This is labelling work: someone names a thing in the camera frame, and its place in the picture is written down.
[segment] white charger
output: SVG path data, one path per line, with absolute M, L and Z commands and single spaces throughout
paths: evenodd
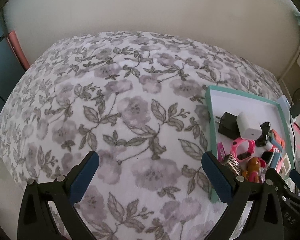
M 262 134 L 260 124 L 253 114 L 241 112 L 237 116 L 237 124 L 242 139 L 255 141 L 258 140 Z

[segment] wire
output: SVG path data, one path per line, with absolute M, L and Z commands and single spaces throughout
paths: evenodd
M 299 91 L 300 88 L 296 89 L 296 91 L 293 93 L 292 95 L 292 100 L 291 100 L 291 106 L 290 106 L 290 116 L 289 116 L 289 119 L 290 119 L 290 126 L 291 126 L 291 129 L 292 129 L 292 134 L 293 134 L 293 164 L 294 164 L 294 168 L 296 169 L 296 161 L 295 161 L 295 148 L 296 148 L 296 136 L 294 134 L 294 130 L 293 130 L 293 127 L 292 127 L 292 122 L 291 122 L 291 107 L 292 107 L 292 104 L 294 104 L 294 101 L 293 101 L 293 98 L 294 96 L 296 95 L 296 92 Z

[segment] bed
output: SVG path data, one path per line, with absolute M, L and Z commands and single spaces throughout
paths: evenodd
M 210 148 L 209 85 L 282 95 L 269 71 L 191 39 L 149 32 L 63 39 L 8 98 L 0 157 L 24 190 L 27 179 L 52 181 L 94 150 L 100 166 L 75 208 L 97 239 L 201 240 L 226 208 L 210 202 L 201 168 Z

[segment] metal bolt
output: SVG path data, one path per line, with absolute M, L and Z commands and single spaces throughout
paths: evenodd
M 236 177 L 236 179 L 237 179 L 237 181 L 239 181 L 239 182 L 244 182 L 244 177 L 241 176 L 241 175 L 238 175 L 238 176 Z
M 62 181 L 65 180 L 65 178 L 66 178 L 66 176 L 64 176 L 64 175 L 59 175 L 59 176 L 57 177 L 57 181 L 58 181 L 58 182 L 62 182 Z
M 28 185 L 34 184 L 34 179 L 32 179 L 32 178 L 28 179 L 27 184 Z
M 273 185 L 273 182 L 272 182 L 272 180 L 270 180 L 270 179 L 267 179 L 267 180 L 266 180 L 266 183 L 267 183 L 269 186 L 272 186 L 272 185 Z

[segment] black cable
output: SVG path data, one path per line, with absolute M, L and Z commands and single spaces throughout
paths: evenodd
M 294 104 L 293 98 L 294 98 L 296 92 L 299 91 L 299 90 L 300 90 L 300 88 L 296 89 L 296 91 L 295 91 L 295 92 L 293 93 L 293 95 L 292 95 L 291 106 L 290 106 L 290 111 L 289 111 L 289 112 L 290 112 L 290 116 L 289 116 L 289 119 L 290 119 L 290 126 L 291 126 L 292 134 L 293 134 L 293 164 L 294 164 L 294 168 L 295 168 L 295 169 L 297 169 L 297 167 L 296 167 L 296 161 L 295 161 L 296 136 L 295 136 L 295 134 L 294 134 L 294 130 L 293 130 L 293 127 L 292 127 L 292 122 L 291 122 L 291 107 L 292 107 L 292 104 Z

